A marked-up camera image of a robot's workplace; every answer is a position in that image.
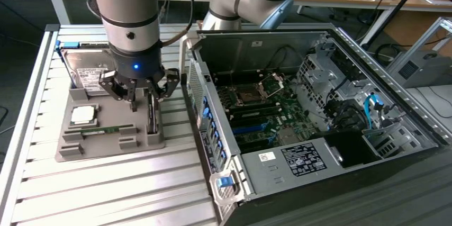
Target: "aluminum table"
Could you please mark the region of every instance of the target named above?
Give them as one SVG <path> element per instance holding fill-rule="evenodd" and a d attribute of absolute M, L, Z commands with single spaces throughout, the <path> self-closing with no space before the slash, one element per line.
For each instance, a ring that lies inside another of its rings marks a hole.
<path fill-rule="evenodd" d="M 161 25 L 166 40 L 185 25 Z M 54 42 L 106 41 L 99 25 L 46 31 L 0 175 L 5 225 L 217 225 L 178 86 L 161 103 L 163 149 L 55 162 L 69 77 Z M 162 49 L 178 67 L 178 44 Z"/>

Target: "black connector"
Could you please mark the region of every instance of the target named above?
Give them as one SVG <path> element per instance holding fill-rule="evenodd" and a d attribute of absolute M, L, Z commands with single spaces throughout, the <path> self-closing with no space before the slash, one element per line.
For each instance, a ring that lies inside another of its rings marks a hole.
<path fill-rule="evenodd" d="M 383 104 L 375 103 L 374 106 L 373 106 L 373 109 L 374 109 L 375 111 L 379 111 L 379 110 L 382 110 L 382 106 L 383 106 Z"/>

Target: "desk leg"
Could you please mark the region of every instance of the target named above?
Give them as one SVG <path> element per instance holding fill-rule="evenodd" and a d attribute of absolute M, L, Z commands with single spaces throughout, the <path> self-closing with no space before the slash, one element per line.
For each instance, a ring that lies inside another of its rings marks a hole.
<path fill-rule="evenodd" d="M 359 45 L 367 43 L 370 37 L 374 35 L 374 32 L 379 28 L 381 24 L 386 20 L 386 18 L 387 18 L 389 14 L 391 13 L 393 10 L 394 10 L 394 8 L 391 7 L 390 9 L 382 11 L 378 19 L 375 20 L 375 22 L 373 23 L 371 27 L 369 28 L 367 33 L 366 33 L 362 41 L 359 42 Z"/>
<path fill-rule="evenodd" d="M 70 18 L 65 9 L 63 0 L 50 0 L 57 16 L 58 23 L 61 25 L 70 25 Z"/>
<path fill-rule="evenodd" d="M 301 14 L 301 12 L 302 12 L 302 5 L 299 5 L 299 6 L 298 6 L 298 9 L 295 10 L 295 13 L 297 13 L 297 14 Z"/>

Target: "power supply label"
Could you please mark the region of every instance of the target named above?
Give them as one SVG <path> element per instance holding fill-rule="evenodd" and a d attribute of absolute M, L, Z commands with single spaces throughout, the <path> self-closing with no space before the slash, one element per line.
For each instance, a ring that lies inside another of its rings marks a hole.
<path fill-rule="evenodd" d="M 294 176 L 299 177 L 326 169 L 326 165 L 311 143 L 283 148 L 281 152 Z"/>

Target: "power cord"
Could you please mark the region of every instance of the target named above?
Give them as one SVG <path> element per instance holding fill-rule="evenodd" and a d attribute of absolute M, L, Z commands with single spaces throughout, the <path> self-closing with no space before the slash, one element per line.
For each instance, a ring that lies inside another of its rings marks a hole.
<path fill-rule="evenodd" d="M 447 99 L 445 99 L 443 97 L 441 97 L 441 96 L 433 91 L 433 89 L 431 89 L 430 87 L 427 87 L 427 88 L 431 90 L 433 94 L 434 94 L 438 98 L 441 98 L 443 101 L 447 102 L 447 104 L 449 104 L 450 107 L 452 107 L 450 101 L 449 101 Z M 418 89 L 418 88 L 414 88 L 414 89 L 417 90 L 418 94 L 421 95 L 421 97 L 423 98 L 423 100 L 426 101 L 426 103 L 429 104 L 429 106 L 431 107 L 431 109 L 434 110 L 435 114 L 437 114 L 439 117 L 442 117 L 443 119 L 452 119 L 452 116 L 442 116 L 442 115 L 439 114 L 439 112 L 435 110 L 434 106 L 431 105 L 431 103 L 430 103 L 429 100 L 426 99 L 426 97 L 425 97 L 425 95 L 422 94 L 422 92 L 419 91 L 419 89 Z"/>
<path fill-rule="evenodd" d="M 13 38 L 13 37 L 6 36 L 5 34 L 1 34 L 1 33 L 0 33 L 0 36 L 2 36 L 6 40 L 9 39 L 9 40 L 13 40 L 13 41 L 15 41 L 15 42 L 21 42 L 21 43 L 25 43 L 25 44 L 27 44 L 27 45 L 35 46 L 37 48 L 39 47 L 35 43 L 31 43 L 31 42 L 27 42 L 27 41 L 22 41 L 22 40 L 19 40 L 19 39 L 15 39 L 15 38 Z"/>
<path fill-rule="evenodd" d="M 161 47 L 166 47 L 166 46 L 171 45 L 189 32 L 189 29 L 191 28 L 191 22 L 193 22 L 194 0 L 190 0 L 190 3 L 191 3 L 191 6 L 190 6 L 187 26 L 171 39 L 169 39 L 165 42 L 161 42 Z"/>
<path fill-rule="evenodd" d="M 447 37 L 442 37 L 442 38 L 439 38 L 439 39 L 437 39 L 437 40 L 434 40 L 434 41 L 431 41 L 431 42 L 427 42 L 427 43 L 425 43 L 423 45 L 429 45 L 429 44 L 434 44 L 434 43 L 437 43 L 437 42 L 441 42 L 443 39 L 446 39 Z M 411 47 L 413 45 L 399 45 L 399 44 L 395 44 L 395 43 L 385 43 L 385 44 L 381 44 L 379 46 L 378 46 L 378 48 L 375 48 L 375 50 L 374 50 L 374 58 L 377 59 L 378 58 L 378 54 L 379 54 L 379 51 L 383 49 L 383 48 L 391 48 L 391 49 L 394 49 L 395 51 L 398 51 L 399 52 L 399 50 L 397 49 L 397 48 L 394 48 L 394 47 Z"/>
<path fill-rule="evenodd" d="M 3 111 L 5 111 L 5 113 L 2 114 L 2 116 L 0 118 L 0 126 L 1 126 L 2 122 L 5 121 L 6 115 L 9 113 L 9 110 L 7 110 L 6 107 L 2 107 L 2 106 L 0 106 L 0 109 L 3 109 Z"/>
<path fill-rule="evenodd" d="M 371 12 L 371 16 L 370 16 L 370 17 L 373 17 L 373 15 L 377 13 L 378 7 L 379 7 L 379 4 L 381 4 L 381 1 L 382 1 L 382 0 L 378 1 L 377 5 L 375 5 L 375 7 L 374 7 L 374 9 L 373 9 L 373 12 Z M 374 20 L 373 20 L 373 22 L 371 22 L 371 25 L 374 24 L 374 22 L 375 22 L 377 19 L 378 19 L 378 17 L 374 16 Z M 355 41 L 361 40 L 361 39 L 366 36 L 367 32 L 370 31 L 371 25 L 370 25 L 370 27 L 369 27 L 366 33 L 363 34 L 363 36 L 361 36 L 359 38 L 357 38 Z M 355 34 L 355 37 L 358 37 L 358 35 L 359 35 L 359 33 L 361 33 L 361 30 L 362 30 L 363 26 L 365 26 L 365 24 L 362 24 L 362 26 L 361 26 L 361 28 L 359 28 L 357 34 Z"/>
<path fill-rule="evenodd" d="M 29 20 L 26 20 L 25 17 L 21 16 L 3 2 L 0 1 L 0 5 L 2 5 L 13 14 L 15 14 L 17 17 L 19 17 L 33 28 L 43 32 L 43 30 L 38 26 L 35 26 Z"/>

